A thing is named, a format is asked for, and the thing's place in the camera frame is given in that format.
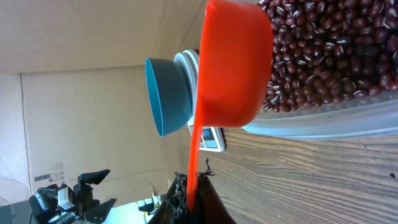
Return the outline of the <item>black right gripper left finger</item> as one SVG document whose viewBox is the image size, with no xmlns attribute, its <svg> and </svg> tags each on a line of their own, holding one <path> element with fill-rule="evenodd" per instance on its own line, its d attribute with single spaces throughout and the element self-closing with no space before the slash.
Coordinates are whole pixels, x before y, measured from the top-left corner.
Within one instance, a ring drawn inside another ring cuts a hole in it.
<svg viewBox="0 0 398 224">
<path fill-rule="evenodd" d="M 188 223 L 186 206 L 187 175 L 175 173 L 165 200 L 161 203 L 149 224 L 183 224 Z"/>
</svg>

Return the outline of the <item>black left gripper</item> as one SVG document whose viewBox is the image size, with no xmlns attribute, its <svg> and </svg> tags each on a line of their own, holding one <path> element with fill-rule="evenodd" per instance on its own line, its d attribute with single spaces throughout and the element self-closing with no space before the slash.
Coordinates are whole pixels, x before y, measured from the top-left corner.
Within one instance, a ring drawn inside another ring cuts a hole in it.
<svg viewBox="0 0 398 224">
<path fill-rule="evenodd" d="M 103 223 L 117 200 L 111 198 L 99 204 L 99 202 L 93 198 L 93 188 L 87 184 L 100 184 L 110 172 L 109 169 L 105 169 L 98 172 L 81 174 L 78 177 L 78 184 L 72 189 L 74 192 L 73 199 L 75 208 L 70 211 L 63 211 L 58 206 L 57 199 L 58 218 L 55 223 L 67 224 L 77 220 L 89 223 Z"/>
</svg>

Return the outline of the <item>red measuring scoop blue handle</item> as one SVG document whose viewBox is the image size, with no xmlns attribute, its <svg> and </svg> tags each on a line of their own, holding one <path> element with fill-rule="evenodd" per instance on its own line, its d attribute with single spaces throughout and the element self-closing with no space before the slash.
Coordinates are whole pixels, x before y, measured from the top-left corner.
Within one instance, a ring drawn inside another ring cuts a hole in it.
<svg viewBox="0 0 398 224">
<path fill-rule="evenodd" d="M 207 2 L 187 174 L 189 212 L 195 208 L 203 127 L 239 128 L 256 117 L 271 75 L 272 49 L 271 22 L 259 6 L 239 1 Z"/>
</svg>

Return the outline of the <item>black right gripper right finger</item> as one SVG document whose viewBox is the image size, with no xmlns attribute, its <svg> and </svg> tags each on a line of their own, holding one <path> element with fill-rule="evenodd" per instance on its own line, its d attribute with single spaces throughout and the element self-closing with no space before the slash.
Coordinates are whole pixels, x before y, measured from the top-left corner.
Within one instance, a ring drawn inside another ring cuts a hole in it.
<svg viewBox="0 0 398 224">
<path fill-rule="evenodd" d="M 210 168 L 209 159 L 206 159 L 205 162 L 207 169 L 199 174 L 197 191 L 201 222 L 206 224 L 236 224 L 210 181 L 209 176 L 214 176 L 215 173 Z"/>
</svg>

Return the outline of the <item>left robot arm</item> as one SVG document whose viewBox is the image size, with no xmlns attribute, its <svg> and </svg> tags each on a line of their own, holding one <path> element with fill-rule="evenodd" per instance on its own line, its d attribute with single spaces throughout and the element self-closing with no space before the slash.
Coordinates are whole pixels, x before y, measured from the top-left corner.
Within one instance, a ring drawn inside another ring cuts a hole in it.
<svg viewBox="0 0 398 224">
<path fill-rule="evenodd" d="M 111 198 L 103 203 L 93 197 L 92 185 L 100 184 L 110 173 L 109 169 L 84 173 L 77 184 L 53 184 L 39 188 L 29 198 L 31 217 L 37 223 L 71 224 L 77 220 L 87 223 L 103 223 L 116 203 Z"/>
</svg>

